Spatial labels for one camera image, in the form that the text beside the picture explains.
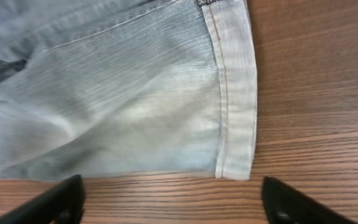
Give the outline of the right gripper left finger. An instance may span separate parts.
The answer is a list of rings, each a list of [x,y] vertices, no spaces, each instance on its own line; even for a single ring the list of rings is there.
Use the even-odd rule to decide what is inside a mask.
[[[83,179],[74,175],[4,214],[0,224],[79,224],[84,203]]]

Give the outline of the light blue denim jeans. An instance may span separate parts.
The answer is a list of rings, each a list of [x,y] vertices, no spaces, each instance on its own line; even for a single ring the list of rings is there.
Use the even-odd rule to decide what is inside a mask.
[[[247,180],[256,128],[244,0],[0,1],[0,179]]]

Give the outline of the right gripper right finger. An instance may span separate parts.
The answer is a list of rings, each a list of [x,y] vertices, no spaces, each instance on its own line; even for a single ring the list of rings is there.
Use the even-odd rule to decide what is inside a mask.
[[[357,224],[274,177],[264,177],[261,198],[270,224]]]

